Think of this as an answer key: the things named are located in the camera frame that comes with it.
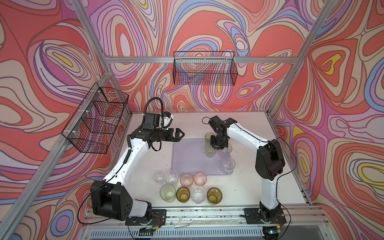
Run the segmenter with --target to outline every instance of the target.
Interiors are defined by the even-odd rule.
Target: psychedelic wall mural
[[[322,0],[97,0],[86,9],[109,56],[226,49],[236,56],[278,56],[285,50],[285,56],[296,56],[322,5]]]
[[[103,72],[68,1],[1,1],[0,220]],[[69,147],[15,237],[42,239],[64,208],[68,216],[69,204],[78,204],[74,199],[86,180],[105,174],[113,153],[81,154]]]
[[[384,239],[383,39],[383,1],[339,1],[272,112],[340,239]]]
[[[86,9],[109,56],[173,56],[233,50],[236,56],[296,56],[322,1],[95,1]],[[172,64],[115,64],[112,70],[143,111],[160,96],[168,111],[267,110],[288,64],[238,64],[233,86],[174,86]],[[151,105],[152,111],[157,108]]]
[[[173,64],[116,63],[112,65],[122,90],[129,94],[129,108],[142,112],[145,103],[160,96],[167,111],[264,111],[273,99],[289,64],[238,64],[234,86],[174,85]],[[159,111],[153,103],[150,111]]]
[[[103,74],[67,6],[0,3],[0,220]]]
[[[14,240],[76,238],[82,227],[77,221],[79,206],[90,193],[93,181],[102,180],[111,170],[127,121],[124,114],[107,154],[80,153],[74,147],[64,153],[15,231]],[[89,209],[90,198],[80,210],[82,221]]]

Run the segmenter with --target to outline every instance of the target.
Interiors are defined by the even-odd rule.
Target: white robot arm
[[[161,103],[161,114],[146,113],[148,104],[153,100]],[[127,191],[129,179],[144,154],[153,148],[161,149],[161,141],[178,142],[184,133],[176,128],[169,128],[173,115],[163,112],[162,101],[158,97],[151,98],[145,108],[142,124],[127,136],[128,148],[102,181],[94,181],[91,186],[93,213],[96,215],[126,220],[128,217],[142,217],[149,221],[152,218],[150,202],[133,200]],[[160,148],[153,147],[153,142],[160,142]]]
[[[285,161],[280,143],[275,139],[269,141],[251,133],[232,118],[222,121],[218,116],[214,116],[210,118],[209,125],[216,132],[216,136],[211,136],[211,146],[214,149],[227,147],[228,140],[232,137],[256,155],[255,169],[262,177],[263,191],[260,219],[269,222],[281,209],[277,199],[277,179],[283,172]]]

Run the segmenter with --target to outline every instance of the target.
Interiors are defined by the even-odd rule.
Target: wire mesh basket
[[[233,51],[175,51],[173,83],[234,86],[237,78],[234,55]]]
[[[120,90],[99,87],[66,138],[79,152],[107,153],[128,97]]]

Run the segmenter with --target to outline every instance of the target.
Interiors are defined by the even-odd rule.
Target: translucent tray
[[[182,139],[173,145],[172,169],[179,175],[189,173],[194,175],[203,172],[206,175],[223,175],[220,171],[220,157],[205,155],[205,139]]]

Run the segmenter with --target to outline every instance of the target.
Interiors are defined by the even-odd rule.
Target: aluminum frame
[[[305,55],[308,53],[312,43],[316,39],[319,31],[323,27],[327,17],[331,13],[333,7],[336,5],[336,3],[339,0],[326,0],[323,7],[321,8],[319,15],[315,19],[312,28],[308,32],[307,37],[304,39],[304,42],[299,50],[299,53],[297,55],[298,60],[295,64],[288,70],[287,75],[283,79],[282,83],[280,84],[279,88],[277,89],[275,96],[272,99],[271,104],[268,107],[267,112],[271,112],[276,108],[276,106],[279,104],[280,98],[283,97],[283,95],[286,93],[286,89],[288,85],[292,82],[293,78],[295,77],[296,72],[299,70],[299,67],[304,60]]]
[[[222,57],[205,57],[209,59],[221,59]],[[124,57],[114,57],[106,56],[107,63],[173,63],[174,58],[171,56],[124,56]],[[233,57],[235,63],[296,63],[297,57]]]
[[[230,227],[230,226],[276,226],[277,224],[246,224],[241,217],[244,208],[257,208],[258,205],[222,206],[222,207],[163,207],[167,210],[167,224],[162,227],[175,228],[183,225],[191,227]],[[313,205],[285,205],[291,215],[283,208],[287,222],[291,225],[329,225],[331,224],[320,206]],[[106,219],[87,214],[85,222],[95,222]],[[125,221],[110,219],[101,223],[84,226],[84,228],[126,228]]]
[[[268,119],[269,125],[271,126],[271,128],[273,130],[273,133],[275,134],[275,137],[278,138],[279,134],[278,134],[278,131],[277,131],[277,128],[276,128],[275,124],[273,123],[273,120],[272,120],[271,116],[267,112],[265,112],[265,116]],[[281,139],[278,139],[278,141],[279,141],[281,146],[286,146],[284,141],[282,141]],[[284,155],[285,159],[287,160],[287,163],[288,163],[289,167],[292,170],[295,166],[292,164],[293,161],[292,161],[292,158],[291,158],[291,153],[288,152],[285,147],[282,147],[281,149],[283,151],[283,155]],[[313,205],[311,197],[308,195],[308,192],[305,190],[304,184],[303,184],[303,182],[300,179],[300,176],[299,176],[299,173],[298,173],[298,169],[293,170],[292,174],[295,177],[296,183],[299,186],[299,188],[301,190],[301,193],[303,194],[303,196],[306,199],[307,203],[309,203],[310,205]]]
[[[80,23],[84,27],[84,30],[88,36],[88,39],[90,39],[93,45],[93,48],[96,51],[96,55],[99,58],[99,61],[101,62],[104,70],[108,72],[112,72],[110,68],[110,64],[108,64],[106,61],[106,58],[105,58],[106,54],[100,45],[100,41],[96,36],[96,32],[92,26],[91,19],[89,18],[83,3],[81,2],[81,0],[72,0],[72,5],[77,16],[79,17]],[[111,78],[111,85],[114,88],[121,90],[121,87],[114,74],[113,74],[113,77]]]
[[[105,86],[110,77],[111,72],[105,72],[99,80],[100,86]],[[92,91],[89,92],[89,95],[84,100],[84,103],[80,106],[71,122],[67,125],[66,129],[72,129],[80,119],[83,111],[95,95],[97,88],[98,86],[95,84]],[[21,192],[20,196],[4,216],[0,223],[0,233],[2,233],[0,240],[7,240],[12,237],[69,144],[69,141],[61,134],[42,164],[32,176],[31,180],[29,180],[28,184]]]
[[[328,17],[329,13],[331,12],[333,6],[336,4],[337,0],[326,0],[324,3],[322,9],[320,10],[320,13],[318,17],[316,18],[312,28],[310,29],[308,36],[304,40],[303,45],[301,46],[299,50],[299,54],[296,57],[235,57],[236,63],[291,63],[293,66],[290,68],[290,70],[287,72],[287,76],[283,80],[282,84],[280,85],[279,89],[277,90],[272,103],[269,105],[268,111],[270,109],[273,109],[276,104],[278,104],[278,100],[284,95],[286,87],[289,85],[289,83],[292,81],[296,71],[298,70],[301,62],[303,61],[305,54],[308,52],[311,44],[313,43],[314,39],[317,36],[318,31],[323,26],[326,18]],[[104,50],[102,49],[100,42],[96,36],[96,33],[94,31],[94,28],[91,24],[91,21],[89,19],[89,16],[85,10],[85,7],[83,6],[81,0],[72,0],[73,7],[75,9],[76,14],[79,17],[79,20],[81,24],[84,27],[84,30],[86,34],[88,35],[91,44],[93,45],[96,54],[105,70],[102,78],[98,81],[100,86],[105,86],[108,80],[111,80],[112,86],[114,86],[116,89],[120,89],[121,87],[117,82],[116,77],[114,74],[111,76],[112,71],[110,68],[111,63],[172,63],[173,57],[110,57],[106,56]],[[88,105],[87,101],[84,102],[81,109],[86,107]],[[76,117],[74,117],[74,120],[78,119],[81,115],[79,112],[76,113]],[[122,142],[119,144],[118,151],[115,153],[115,155],[119,156],[119,151],[121,150]],[[43,163],[40,165],[36,173],[33,175],[31,180],[28,182],[27,186],[24,188],[20,196],[17,198],[15,203],[12,205],[11,209],[7,212],[6,216],[3,218],[3,221],[0,225],[0,232],[3,233],[3,235],[0,237],[0,240],[8,240],[18,227],[19,223],[22,221],[23,217],[29,210],[31,204],[33,203],[35,197],[41,190],[42,186],[44,185],[45,181],[53,171],[55,165],[57,164],[58,160],[61,158],[62,154],[65,152],[65,149],[68,147],[69,142],[64,138],[64,136],[61,136],[59,140],[55,143],[52,150],[49,152],[47,157],[44,159]],[[310,213],[310,209],[305,209],[305,212],[303,214]],[[105,221],[103,223],[98,223],[95,225],[88,226],[89,229],[92,227],[100,227],[101,224],[111,224],[113,221]],[[304,219],[301,223],[297,220],[292,221],[291,224],[306,224],[308,223],[308,219]]]

